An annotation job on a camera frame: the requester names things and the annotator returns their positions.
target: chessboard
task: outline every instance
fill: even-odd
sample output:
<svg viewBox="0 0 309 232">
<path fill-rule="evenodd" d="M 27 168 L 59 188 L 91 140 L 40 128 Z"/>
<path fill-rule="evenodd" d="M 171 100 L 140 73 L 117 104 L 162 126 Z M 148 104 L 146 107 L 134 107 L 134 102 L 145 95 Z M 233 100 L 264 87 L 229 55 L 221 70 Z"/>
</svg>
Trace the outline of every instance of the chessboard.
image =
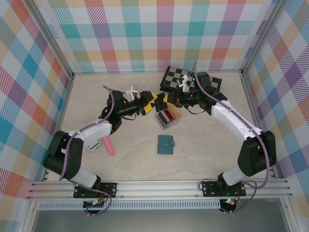
<svg viewBox="0 0 309 232">
<path fill-rule="evenodd" d="M 181 82 L 181 78 L 184 75 L 188 75 L 189 72 L 190 71 L 169 66 L 161 81 L 160 90 L 164 92 L 168 92 L 168 93 L 176 90 L 177 88 L 179 88 L 177 84 L 177 80 Z M 191 76 L 188 76 L 188 78 L 189 80 L 187 81 L 187 85 L 189 87 L 189 91 L 194 91 L 195 87 L 194 87 L 193 78 Z M 220 91 L 222 79 L 210 76 L 210 81 L 211 81 L 211 86 L 216 89 L 216 92 Z"/>
</svg>

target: plaid backdrop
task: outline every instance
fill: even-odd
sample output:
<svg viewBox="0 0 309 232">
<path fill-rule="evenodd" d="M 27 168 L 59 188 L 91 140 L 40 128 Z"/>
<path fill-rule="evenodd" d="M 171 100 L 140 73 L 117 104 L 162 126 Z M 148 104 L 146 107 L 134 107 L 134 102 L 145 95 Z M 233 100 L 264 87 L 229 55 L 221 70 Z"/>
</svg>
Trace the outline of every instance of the plaid backdrop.
<svg viewBox="0 0 309 232">
<path fill-rule="evenodd" d="M 198 70 L 238 70 L 274 2 L 36 0 L 72 69 L 84 73 L 190 70 L 195 60 Z"/>
<path fill-rule="evenodd" d="M 290 0 L 247 73 L 263 129 L 276 136 L 278 170 L 309 227 L 309 0 Z"/>
<path fill-rule="evenodd" d="M 22 1 L 0 0 L 0 232 L 21 224 L 68 83 Z"/>
</svg>

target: black mounting plate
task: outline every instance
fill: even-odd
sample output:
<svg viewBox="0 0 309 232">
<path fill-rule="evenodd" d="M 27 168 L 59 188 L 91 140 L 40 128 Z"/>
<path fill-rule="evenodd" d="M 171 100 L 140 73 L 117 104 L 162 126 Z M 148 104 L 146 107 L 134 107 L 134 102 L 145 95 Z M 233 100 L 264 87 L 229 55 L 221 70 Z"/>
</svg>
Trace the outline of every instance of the black mounting plate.
<svg viewBox="0 0 309 232">
<path fill-rule="evenodd" d="M 228 191 L 228 193 L 226 195 L 223 195 L 219 189 L 219 186 L 217 184 L 217 181 L 203 181 L 202 182 L 202 190 L 203 190 L 203 196 L 204 197 L 238 197 L 238 195 L 240 197 L 244 197 L 246 196 L 246 189 L 243 183 L 238 182 L 235 185 L 234 189 L 231 189 L 230 191 Z"/>
<path fill-rule="evenodd" d="M 116 197 L 117 183 L 101 183 L 101 190 L 110 194 L 112 198 Z M 98 192 L 86 190 L 80 186 L 75 186 L 73 198 L 100 198 L 101 194 Z"/>
</svg>

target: beige floor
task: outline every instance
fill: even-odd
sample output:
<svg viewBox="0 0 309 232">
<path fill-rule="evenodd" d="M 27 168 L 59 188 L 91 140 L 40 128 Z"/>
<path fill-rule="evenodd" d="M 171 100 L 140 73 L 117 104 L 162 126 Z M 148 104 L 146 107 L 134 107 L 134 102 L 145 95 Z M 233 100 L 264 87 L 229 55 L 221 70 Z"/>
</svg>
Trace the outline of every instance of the beige floor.
<svg viewBox="0 0 309 232">
<path fill-rule="evenodd" d="M 252 121 L 238 73 L 210 73 L 222 78 L 221 92 L 232 105 Z M 76 76 L 62 130 L 73 131 L 96 120 L 106 106 L 106 85 L 117 90 L 137 84 L 139 91 L 160 93 L 163 73 L 104 74 Z M 110 136 L 115 155 L 110 156 L 104 145 L 94 152 L 84 149 L 82 166 L 103 180 L 184 180 L 216 178 L 237 164 L 241 148 L 232 133 L 207 113 L 191 115 L 180 109 L 179 123 L 162 131 L 154 119 L 155 109 L 135 121 L 123 120 L 122 126 Z M 157 154 L 157 137 L 174 136 L 173 155 Z M 256 177 L 265 177 L 264 173 Z M 50 173 L 49 181 L 59 176 Z"/>
</svg>

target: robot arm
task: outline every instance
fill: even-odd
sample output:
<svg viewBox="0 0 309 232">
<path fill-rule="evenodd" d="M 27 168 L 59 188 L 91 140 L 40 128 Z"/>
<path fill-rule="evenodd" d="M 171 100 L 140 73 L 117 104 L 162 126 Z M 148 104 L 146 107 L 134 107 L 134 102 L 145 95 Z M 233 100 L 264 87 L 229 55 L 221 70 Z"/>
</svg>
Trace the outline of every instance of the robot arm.
<svg viewBox="0 0 309 232">
<path fill-rule="evenodd" d="M 214 101 L 212 98 L 202 93 L 195 79 L 195 91 L 183 92 L 181 89 L 178 89 L 175 92 L 169 93 L 163 101 L 173 104 L 176 107 L 184 108 L 199 105 L 199 107 L 205 110 L 209 115 L 221 121 L 230 129 L 236 138 L 242 141 L 243 144 L 239 153 L 238 164 L 218 176 L 217 185 L 221 193 L 225 195 L 231 189 L 235 189 L 235 186 L 239 185 L 245 178 L 266 169 L 264 151 L 253 131 L 256 132 L 266 146 L 270 166 L 276 164 L 275 136 L 270 131 L 263 132 L 260 128 L 255 127 L 237 113 L 226 96 L 221 92 L 215 92 L 215 89 L 211 86 L 209 75 L 206 72 L 197 73 L 197 78 L 204 90 L 222 104 L 219 104 L 219 102 Z"/>
<path fill-rule="evenodd" d="M 114 108 L 110 116 L 105 121 L 98 123 L 97 120 L 94 124 L 84 128 L 82 131 L 77 130 L 69 133 L 61 130 L 57 131 L 48 147 L 43 160 L 43 166 L 61 175 L 62 170 L 64 169 L 64 158 L 68 141 L 74 134 L 77 133 L 77 135 L 72 139 L 68 150 L 68 159 L 65 167 L 64 178 L 74 181 L 87 188 L 102 190 L 100 186 L 101 178 L 81 167 L 83 147 L 88 146 L 102 137 L 114 133 L 120 127 L 122 117 L 131 116 L 133 114 L 142 114 L 143 116 L 148 114 L 154 107 L 152 101 L 157 98 L 156 94 L 149 91 L 141 92 L 140 98 L 138 98 L 136 94 L 132 96 L 133 100 L 128 101 L 124 98 L 121 91 L 114 90 L 112 91 Z M 111 110 L 112 97 L 109 95 L 107 107 L 103 109 L 99 118 L 105 118 Z"/>
</svg>

